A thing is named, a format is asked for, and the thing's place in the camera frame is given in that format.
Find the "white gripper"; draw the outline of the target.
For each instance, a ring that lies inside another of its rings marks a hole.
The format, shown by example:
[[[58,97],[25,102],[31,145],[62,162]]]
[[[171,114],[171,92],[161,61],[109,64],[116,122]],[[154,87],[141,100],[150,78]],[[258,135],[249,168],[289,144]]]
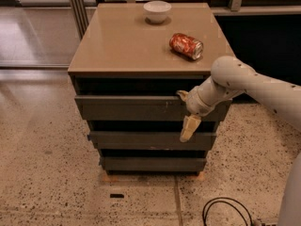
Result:
[[[193,114],[183,119],[180,142],[187,142],[198,129],[200,117],[205,117],[214,110],[214,91],[196,86],[189,92],[177,90],[176,94],[186,102],[187,110]]]

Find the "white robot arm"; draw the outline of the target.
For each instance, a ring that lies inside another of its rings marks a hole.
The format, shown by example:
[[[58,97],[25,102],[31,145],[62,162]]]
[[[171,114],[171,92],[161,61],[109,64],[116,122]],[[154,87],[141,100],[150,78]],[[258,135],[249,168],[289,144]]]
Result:
[[[300,86],[257,73],[236,57],[221,56],[214,61],[211,76],[203,83],[190,91],[177,92],[190,112],[183,119],[180,141],[188,141],[201,119],[216,105],[243,93],[301,130]],[[277,226],[301,226],[301,154],[289,173]]]

